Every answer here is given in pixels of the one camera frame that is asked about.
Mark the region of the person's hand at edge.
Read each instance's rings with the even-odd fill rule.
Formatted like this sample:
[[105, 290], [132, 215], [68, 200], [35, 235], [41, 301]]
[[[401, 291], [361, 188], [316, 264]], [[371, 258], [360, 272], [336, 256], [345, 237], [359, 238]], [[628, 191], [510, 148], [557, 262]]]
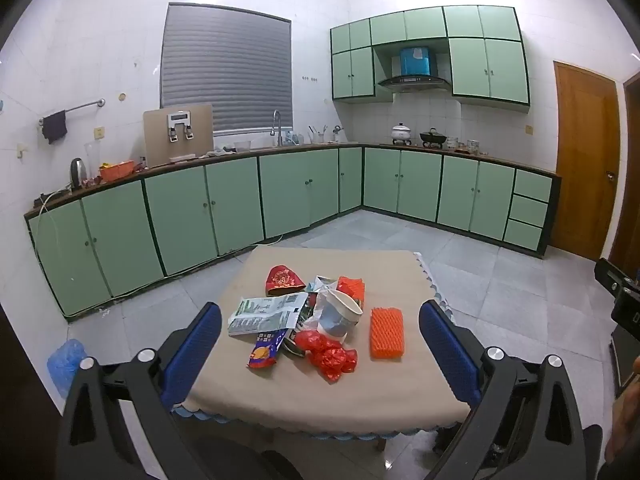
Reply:
[[623, 448], [631, 439], [634, 427], [639, 423], [640, 356], [634, 360], [632, 371], [634, 379], [614, 403], [611, 437], [604, 452], [605, 463], [608, 465], [622, 454]]

